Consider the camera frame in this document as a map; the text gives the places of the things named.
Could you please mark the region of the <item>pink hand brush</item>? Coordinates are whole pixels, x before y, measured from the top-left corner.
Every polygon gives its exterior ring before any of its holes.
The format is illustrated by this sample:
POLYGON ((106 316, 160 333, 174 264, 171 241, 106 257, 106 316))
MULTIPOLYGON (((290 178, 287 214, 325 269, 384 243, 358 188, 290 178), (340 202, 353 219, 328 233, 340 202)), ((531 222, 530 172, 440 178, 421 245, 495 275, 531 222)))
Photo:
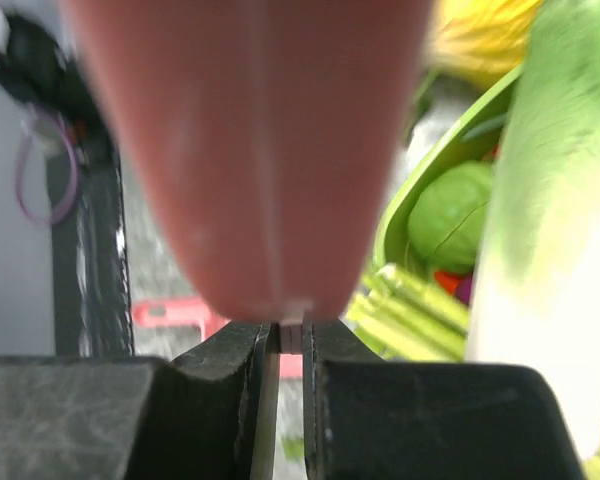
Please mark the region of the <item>pink hand brush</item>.
POLYGON ((301 348, 357 282, 429 1, 63 1, 99 106, 177 262, 301 348))

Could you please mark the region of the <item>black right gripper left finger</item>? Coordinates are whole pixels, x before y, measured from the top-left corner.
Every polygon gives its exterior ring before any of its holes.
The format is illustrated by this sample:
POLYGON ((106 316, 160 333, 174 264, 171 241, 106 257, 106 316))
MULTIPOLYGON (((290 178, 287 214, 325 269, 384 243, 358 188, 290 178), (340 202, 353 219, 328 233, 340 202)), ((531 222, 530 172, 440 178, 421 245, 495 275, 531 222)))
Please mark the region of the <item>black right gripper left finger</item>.
POLYGON ((172 361, 0 356, 0 479, 267 479, 271 330, 172 361))

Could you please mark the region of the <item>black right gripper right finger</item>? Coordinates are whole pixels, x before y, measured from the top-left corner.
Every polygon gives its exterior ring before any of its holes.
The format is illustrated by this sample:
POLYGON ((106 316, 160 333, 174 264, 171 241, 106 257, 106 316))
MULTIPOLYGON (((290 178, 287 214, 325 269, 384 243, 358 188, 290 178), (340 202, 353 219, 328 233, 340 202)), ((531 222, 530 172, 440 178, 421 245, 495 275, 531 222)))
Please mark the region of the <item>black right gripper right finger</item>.
POLYGON ((543 377, 514 365, 389 362, 342 322, 303 328, 312 479, 580 479, 543 377))

